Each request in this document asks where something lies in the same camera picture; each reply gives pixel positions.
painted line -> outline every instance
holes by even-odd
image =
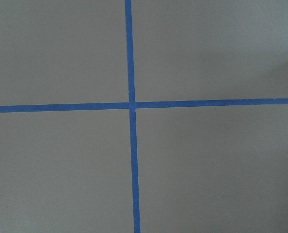
[[[0,106],[0,113],[128,109],[129,103],[74,103]]]
[[[136,102],[136,108],[181,108],[181,107],[210,107],[210,106],[232,106],[232,105],[265,105],[265,104],[288,104],[288,98]]]
[[[137,149],[137,135],[136,135],[136,109],[135,109],[135,84],[134,84],[131,0],[125,0],[125,16],[126,16],[126,37],[127,37],[127,62],[128,62],[133,224],[134,224],[134,233],[140,233],[141,232],[140,199],[139,199],[138,149]]]

vertical blue line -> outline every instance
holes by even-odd
[[[131,0],[125,0],[126,33],[127,33],[127,61],[128,61],[128,90],[129,90],[129,118],[130,118],[130,145],[132,170],[132,200],[134,233],[140,233],[140,201],[138,175],[138,149],[136,135],[135,85],[132,36]]]

gray floor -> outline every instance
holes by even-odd
[[[288,1],[133,0],[137,101],[288,98]],[[0,0],[0,105],[128,102],[123,0]],[[288,233],[288,105],[138,109],[143,233]],[[132,233],[128,110],[0,113],[0,233]]]

blue line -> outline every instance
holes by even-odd
[[[131,0],[125,0],[125,14],[126,14],[126,34],[127,34],[126,36],[127,36],[127,61],[128,61],[133,223],[134,223],[134,233],[140,233],[141,232],[140,199],[139,199],[138,149],[137,149],[137,135],[136,135],[136,109],[135,109],[135,84],[134,84]]]
[[[210,107],[210,106],[232,106],[232,105],[264,105],[264,104],[288,104],[288,98],[136,102],[136,108],[180,108],[180,107]]]
[[[0,106],[0,113],[128,109],[128,103],[73,103]]]

horizontal blue line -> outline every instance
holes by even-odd
[[[0,106],[0,113],[128,109],[129,103],[73,103]]]
[[[136,108],[180,108],[180,107],[210,107],[210,106],[263,105],[263,104],[288,104],[288,98],[136,102]]]

